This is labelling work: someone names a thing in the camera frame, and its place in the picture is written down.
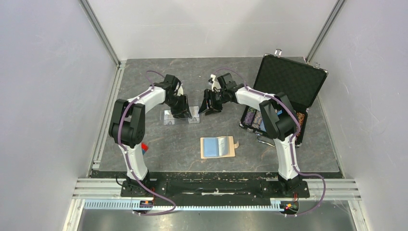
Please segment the tan leather card holder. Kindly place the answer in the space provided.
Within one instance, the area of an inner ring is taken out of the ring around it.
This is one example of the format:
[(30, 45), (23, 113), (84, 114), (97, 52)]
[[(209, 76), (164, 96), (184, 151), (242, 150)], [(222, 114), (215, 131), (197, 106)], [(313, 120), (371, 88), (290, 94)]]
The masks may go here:
[(235, 157), (239, 142), (235, 142), (232, 136), (201, 137), (200, 146), (201, 159), (226, 158)]

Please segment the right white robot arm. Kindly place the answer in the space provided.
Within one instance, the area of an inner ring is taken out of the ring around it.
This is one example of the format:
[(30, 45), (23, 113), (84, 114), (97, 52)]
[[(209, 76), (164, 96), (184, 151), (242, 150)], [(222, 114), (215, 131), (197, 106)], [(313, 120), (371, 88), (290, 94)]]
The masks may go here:
[(212, 74), (210, 89), (204, 91), (199, 114), (211, 115), (221, 112), (223, 104), (234, 102), (246, 105), (261, 113), (266, 133), (273, 139), (278, 155), (278, 191), (291, 196), (297, 191), (302, 179), (294, 150), (295, 137), (300, 125), (287, 95), (264, 93), (245, 84), (236, 84), (230, 73)]

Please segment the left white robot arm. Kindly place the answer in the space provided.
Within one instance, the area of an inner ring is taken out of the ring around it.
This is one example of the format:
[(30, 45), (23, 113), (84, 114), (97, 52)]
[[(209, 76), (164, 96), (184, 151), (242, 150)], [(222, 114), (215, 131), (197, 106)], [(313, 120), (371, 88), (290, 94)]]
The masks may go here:
[(132, 189), (139, 196), (151, 191), (146, 180), (148, 169), (143, 160), (142, 140), (145, 136), (146, 113), (160, 104), (170, 107), (174, 118), (192, 118), (188, 97), (183, 92), (181, 81), (174, 75), (166, 75), (164, 81), (153, 83), (142, 94), (114, 103), (109, 125), (109, 136), (119, 146), (127, 167), (127, 177), (133, 182)]

